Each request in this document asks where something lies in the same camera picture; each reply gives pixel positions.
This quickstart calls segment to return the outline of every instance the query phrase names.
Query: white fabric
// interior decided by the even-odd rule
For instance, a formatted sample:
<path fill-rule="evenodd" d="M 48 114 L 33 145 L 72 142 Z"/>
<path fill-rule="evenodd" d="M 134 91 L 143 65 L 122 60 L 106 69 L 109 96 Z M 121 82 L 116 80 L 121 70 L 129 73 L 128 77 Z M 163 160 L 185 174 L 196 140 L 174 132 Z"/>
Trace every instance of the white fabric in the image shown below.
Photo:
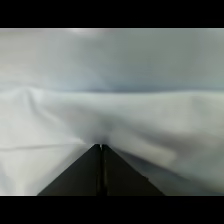
<path fill-rule="evenodd" d="M 3 30 L 0 195 L 37 195 L 95 143 L 223 193 L 223 36 L 222 29 L 91 37 Z M 152 181 L 175 195 L 177 182 L 168 189 L 158 173 Z"/>

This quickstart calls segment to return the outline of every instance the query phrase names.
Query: white cloth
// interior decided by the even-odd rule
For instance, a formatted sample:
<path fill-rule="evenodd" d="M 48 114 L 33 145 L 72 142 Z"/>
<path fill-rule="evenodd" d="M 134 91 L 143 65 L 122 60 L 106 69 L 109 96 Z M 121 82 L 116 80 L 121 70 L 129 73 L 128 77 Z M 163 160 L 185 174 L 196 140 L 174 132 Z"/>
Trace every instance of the white cloth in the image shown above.
<path fill-rule="evenodd" d="M 222 194 L 223 36 L 223 29 L 114 29 L 91 37 L 3 30 L 0 195 L 37 195 L 95 143 L 197 188 L 176 180 L 166 186 L 167 173 L 133 163 L 168 195 Z"/>

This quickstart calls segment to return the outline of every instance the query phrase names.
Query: wrinkled sheet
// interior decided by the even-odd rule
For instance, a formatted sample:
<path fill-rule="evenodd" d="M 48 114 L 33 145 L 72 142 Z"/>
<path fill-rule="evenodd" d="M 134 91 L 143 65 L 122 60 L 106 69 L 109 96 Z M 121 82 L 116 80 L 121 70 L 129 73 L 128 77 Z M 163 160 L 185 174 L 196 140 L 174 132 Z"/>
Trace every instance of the wrinkled sheet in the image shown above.
<path fill-rule="evenodd" d="M 37 195 L 96 143 L 167 195 L 222 195 L 223 37 L 1 30 L 0 195 Z"/>

